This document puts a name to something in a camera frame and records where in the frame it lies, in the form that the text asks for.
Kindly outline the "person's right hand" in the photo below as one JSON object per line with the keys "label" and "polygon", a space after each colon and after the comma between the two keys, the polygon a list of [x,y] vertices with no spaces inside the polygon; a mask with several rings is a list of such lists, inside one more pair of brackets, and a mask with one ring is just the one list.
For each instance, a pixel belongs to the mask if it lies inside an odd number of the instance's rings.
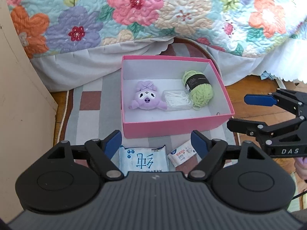
{"label": "person's right hand", "polygon": [[303,180],[307,180],[307,158],[306,157],[295,158],[294,166],[298,176]]}

